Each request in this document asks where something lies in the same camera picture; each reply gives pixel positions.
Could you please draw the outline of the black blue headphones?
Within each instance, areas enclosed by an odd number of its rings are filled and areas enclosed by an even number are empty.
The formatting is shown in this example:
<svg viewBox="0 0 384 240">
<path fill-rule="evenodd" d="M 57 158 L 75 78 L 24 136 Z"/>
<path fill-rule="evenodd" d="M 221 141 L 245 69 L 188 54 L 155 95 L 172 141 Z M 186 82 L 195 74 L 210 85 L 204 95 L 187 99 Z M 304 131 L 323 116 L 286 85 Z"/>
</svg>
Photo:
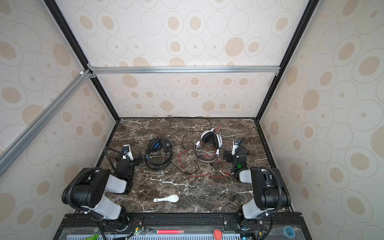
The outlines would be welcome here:
<svg viewBox="0 0 384 240">
<path fill-rule="evenodd" d="M 148 143 L 145 155 L 146 165 L 154 171 L 160 171 L 167 168 L 173 159 L 173 146 L 167 138 L 155 137 L 151 139 Z M 159 157 L 160 152 L 164 152 L 165 157 L 167 158 L 162 163 L 156 163 L 150 159 L 150 157 Z"/>
</svg>

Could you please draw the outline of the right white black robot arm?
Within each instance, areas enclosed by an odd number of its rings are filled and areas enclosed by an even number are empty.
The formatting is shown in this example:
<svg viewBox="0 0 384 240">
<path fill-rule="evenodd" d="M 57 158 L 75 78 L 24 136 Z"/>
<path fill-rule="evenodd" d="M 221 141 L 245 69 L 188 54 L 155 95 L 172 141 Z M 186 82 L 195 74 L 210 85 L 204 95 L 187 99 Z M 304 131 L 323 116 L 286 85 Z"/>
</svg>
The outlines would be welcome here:
<svg viewBox="0 0 384 240">
<path fill-rule="evenodd" d="M 251 184 L 253 198 L 241 206 L 242 218 L 261 219 L 291 205 L 291 196 L 277 168 L 247 166 L 248 152 L 235 147 L 224 152 L 224 159 L 232 164 L 235 180 Z"/>
</svg>

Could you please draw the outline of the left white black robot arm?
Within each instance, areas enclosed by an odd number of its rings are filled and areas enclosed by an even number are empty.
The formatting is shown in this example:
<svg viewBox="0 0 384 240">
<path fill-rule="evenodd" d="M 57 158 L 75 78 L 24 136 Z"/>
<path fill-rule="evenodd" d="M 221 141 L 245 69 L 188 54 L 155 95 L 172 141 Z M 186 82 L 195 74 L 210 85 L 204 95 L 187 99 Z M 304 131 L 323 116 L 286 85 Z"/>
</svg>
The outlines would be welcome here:
<svg viewBox="0 0 384 240">
<path fill-rule="evenodd" d="M 126 223 L 125 208 L 107 198 L 105 192 L 128 195 L 134 185 L 135 166 L 141 162 L 142 158 L 121 159 L 114 173 L 109 169 L 82 169 L 63 191 L 62 202 L 85 214 L 94 213 L 103 220 Z"/>
</svg>

